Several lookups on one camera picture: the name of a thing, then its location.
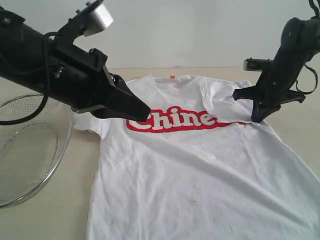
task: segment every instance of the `metal basket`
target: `metal basket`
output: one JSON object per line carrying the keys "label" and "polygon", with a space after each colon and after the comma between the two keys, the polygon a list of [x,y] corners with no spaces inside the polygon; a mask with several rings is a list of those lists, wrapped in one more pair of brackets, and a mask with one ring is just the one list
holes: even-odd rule
{"label": "metal basket", "polygon": [[[0,119],[26,117],[42,98],[29,94],[3,103]],[[52,98],[34,119],[0,126],[0,208],[18,205],[44,187],[67,149],[71,130],[70,108]]]}

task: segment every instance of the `table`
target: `table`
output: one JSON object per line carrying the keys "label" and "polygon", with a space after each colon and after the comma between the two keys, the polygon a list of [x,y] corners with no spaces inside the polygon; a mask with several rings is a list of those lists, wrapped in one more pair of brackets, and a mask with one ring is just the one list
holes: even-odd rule
{"label": "table", "polygon": [[[253,84],[260,75],[259,72],[243,71],[240,67],[114,69],[111,72],[126,80],[148,74],[154,77],[201,75],[229,81],[249,80]],[[313,76],[310,73],[303,71],[299,78],[303,90],[313,88]],[[0,101],[30,92],[3,79],[0,79],[0,89]],[[267,121],[320,177],[319,103],[320,92],[316,91],[307,96],[303,104],[293,102],[283,105],[281,111],[268,117]],[[97,134],[73,130],[62,162],[48,184],[23,204],[0,209],[0,238],[84,240],[91,185],[98,168],[99,143]]]}

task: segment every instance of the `red logo print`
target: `red logo print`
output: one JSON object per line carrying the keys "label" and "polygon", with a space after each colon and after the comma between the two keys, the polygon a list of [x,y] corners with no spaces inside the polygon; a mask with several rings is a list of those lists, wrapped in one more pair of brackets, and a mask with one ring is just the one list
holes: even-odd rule
{"label": "red logo print", "polygon": [[179,106],[172,106],[163,112],[161,109],[151,110],[146,122],[126,121],[126,126],[137,132],[170,133],[188,130],[203,130],[222,128],[232,123],[218,122],[207,111],[195,112],[184,110]]}

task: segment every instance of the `white wall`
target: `white wall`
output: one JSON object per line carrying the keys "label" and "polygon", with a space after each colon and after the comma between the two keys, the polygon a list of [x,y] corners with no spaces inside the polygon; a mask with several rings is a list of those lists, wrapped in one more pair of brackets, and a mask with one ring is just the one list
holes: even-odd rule
{"label": "white wall", "polygon": [[[57,31],[86,0],[1,0],[41,33]],[[284,25],[309,19],[307,0],[105,0],[114,23],[76,44],[109,56],[109,68],[240,66],[273,58]]]}

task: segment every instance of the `screw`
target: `screw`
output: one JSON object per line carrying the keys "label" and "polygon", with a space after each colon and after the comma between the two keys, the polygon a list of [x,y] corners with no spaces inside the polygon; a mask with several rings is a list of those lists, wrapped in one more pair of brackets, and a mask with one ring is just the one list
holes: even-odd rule
{"label": "screw", "polygon": [[11,19],[5,17],[2,22],[3,22],[4,24],[10,24],[10,23],[11,23]]}

